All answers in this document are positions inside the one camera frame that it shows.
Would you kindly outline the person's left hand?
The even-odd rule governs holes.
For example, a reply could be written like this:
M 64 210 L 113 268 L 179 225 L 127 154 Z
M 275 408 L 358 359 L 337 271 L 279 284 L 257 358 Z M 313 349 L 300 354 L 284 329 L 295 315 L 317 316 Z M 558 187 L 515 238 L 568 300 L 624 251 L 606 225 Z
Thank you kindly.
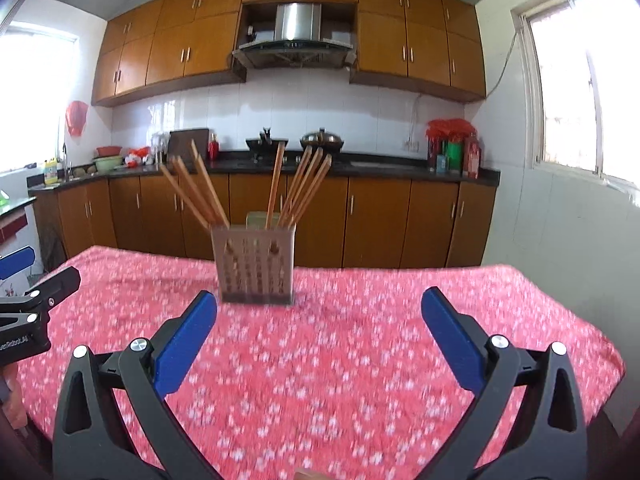
M 20 383 L 20 366 L 11 363 L 3 367 L 1 377 L 9 388 L 9 396 L 1 405 L 2 412 L 14 430 L 21 430 L 27 426 L 28 417 Z

